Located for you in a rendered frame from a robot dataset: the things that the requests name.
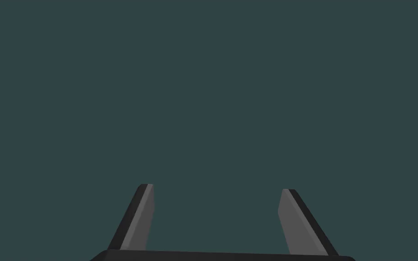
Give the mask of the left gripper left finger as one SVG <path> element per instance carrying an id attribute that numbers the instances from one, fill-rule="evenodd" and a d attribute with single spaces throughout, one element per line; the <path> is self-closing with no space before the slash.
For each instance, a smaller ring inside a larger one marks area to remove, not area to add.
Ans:
<path id="1" fill-rule="evenodd" d="M 114 233 L 108 250 L 146 250 L 154 210 L 154 185 L 139 185 Z"/>

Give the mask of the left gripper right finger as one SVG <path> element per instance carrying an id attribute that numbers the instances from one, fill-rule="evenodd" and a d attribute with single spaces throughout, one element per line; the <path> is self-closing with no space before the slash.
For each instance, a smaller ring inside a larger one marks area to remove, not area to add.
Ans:
<path id="1" fill-rule="evenodd" d="M 297 190 L 282 190 L 278 217 L 289 254 L 339 255 Z"/>

